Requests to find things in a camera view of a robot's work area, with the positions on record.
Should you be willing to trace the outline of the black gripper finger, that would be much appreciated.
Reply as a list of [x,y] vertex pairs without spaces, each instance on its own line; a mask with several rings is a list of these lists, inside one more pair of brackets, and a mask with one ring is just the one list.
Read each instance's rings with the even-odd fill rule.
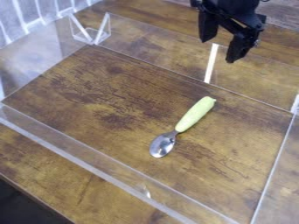
[[198,14],[198,34],[200,41],[206,42],[217,35],[218,21],[217,16],[205,9],[200,10]]
[[257,45],[257,34],[238,32],[233,35],[228,44],[225,61],[233,63],[245,57],[252,47]]

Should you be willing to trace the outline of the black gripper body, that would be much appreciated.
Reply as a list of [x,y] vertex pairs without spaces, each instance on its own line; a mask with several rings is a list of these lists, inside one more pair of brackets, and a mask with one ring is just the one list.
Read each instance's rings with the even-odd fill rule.
[[201,0],[198,11],[205,9],[217,16],[221,26],[233,35],[238,32],[258,33],[266,17],[256,13],[260,0]]

